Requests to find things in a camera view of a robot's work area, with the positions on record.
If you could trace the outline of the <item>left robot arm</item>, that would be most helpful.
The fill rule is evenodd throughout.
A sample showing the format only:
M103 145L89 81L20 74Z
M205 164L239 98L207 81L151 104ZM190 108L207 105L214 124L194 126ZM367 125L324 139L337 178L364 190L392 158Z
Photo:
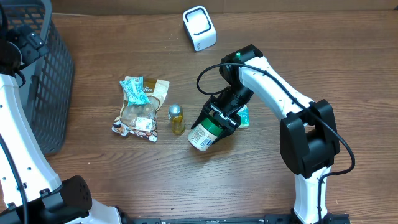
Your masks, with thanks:
M93 199L85 180L60 180L40 150L25 116L16 78L47 52L30 29L8 28L1 12L1 223L130 223L118 207Z

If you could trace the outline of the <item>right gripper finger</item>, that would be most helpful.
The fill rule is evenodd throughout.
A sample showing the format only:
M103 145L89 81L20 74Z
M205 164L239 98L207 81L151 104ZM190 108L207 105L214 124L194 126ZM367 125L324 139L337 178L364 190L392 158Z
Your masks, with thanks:
M197 125L199 125L206 118L205 114L200 114L199 117L192 124L191 129L194 129Z
M223 126L218 128L215 132L216 139L213 141L213 144L216 144L219 140L232 135L236 130L237 127L235 126Z

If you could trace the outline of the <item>teal tissue pack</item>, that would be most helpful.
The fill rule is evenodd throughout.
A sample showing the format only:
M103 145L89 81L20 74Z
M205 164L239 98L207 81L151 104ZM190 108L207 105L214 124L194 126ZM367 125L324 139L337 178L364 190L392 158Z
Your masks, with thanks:
M237 115L240 116L241 121L239 128L248 128L249 127L249 111L248 107L244 105L238 112Z

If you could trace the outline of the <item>green lid white jar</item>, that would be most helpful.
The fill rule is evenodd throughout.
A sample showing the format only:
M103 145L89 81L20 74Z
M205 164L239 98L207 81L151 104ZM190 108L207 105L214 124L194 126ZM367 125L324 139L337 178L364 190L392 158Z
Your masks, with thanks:
M189 143L200 151L206 151L222 133L220 123L211 117L205 118L188 134Z

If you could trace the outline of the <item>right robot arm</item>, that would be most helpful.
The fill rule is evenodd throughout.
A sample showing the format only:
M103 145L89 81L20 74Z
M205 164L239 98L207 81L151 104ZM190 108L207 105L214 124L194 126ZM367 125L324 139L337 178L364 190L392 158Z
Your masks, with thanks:
M254 45L243 47L215 66L228 86L209 93L188 134L200 151L232 135L241 125L238 111L253 95L271 109L280 122L280 154L295 176L295 202L289 215L268 215L286 223L345 223L346 216L330 213L325 204L326 182L340 152L331 104L318 102L289 85Z

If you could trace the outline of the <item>yellow liquid bottle silver cap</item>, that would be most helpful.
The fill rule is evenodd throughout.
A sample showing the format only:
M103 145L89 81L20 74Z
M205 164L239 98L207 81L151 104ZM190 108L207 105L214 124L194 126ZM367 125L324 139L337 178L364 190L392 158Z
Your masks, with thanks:
M179 104L172 104L170 106L169 120L173 133L182 134L185 131L185 118L183 114L183 108Z

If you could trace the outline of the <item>brown snack bag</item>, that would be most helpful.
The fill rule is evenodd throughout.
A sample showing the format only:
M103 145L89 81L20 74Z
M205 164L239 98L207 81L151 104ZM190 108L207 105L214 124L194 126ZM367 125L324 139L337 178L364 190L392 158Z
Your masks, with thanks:
M144 93L150 103L144 105L127 105L127 96L123 91L123 105L119 116L114 120L112 131L122 136L130 134L140 138L156 142L157 112L164 104L170 82L159 79L145 79L143 84Z

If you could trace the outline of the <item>teal snack packet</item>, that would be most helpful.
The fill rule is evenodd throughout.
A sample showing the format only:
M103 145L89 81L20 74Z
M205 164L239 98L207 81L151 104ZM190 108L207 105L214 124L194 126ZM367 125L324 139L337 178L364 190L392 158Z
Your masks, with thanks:
M150 100L143 90L144 77L133 77L127 80L121 80L119 83L127 96L128 106L150 103Z

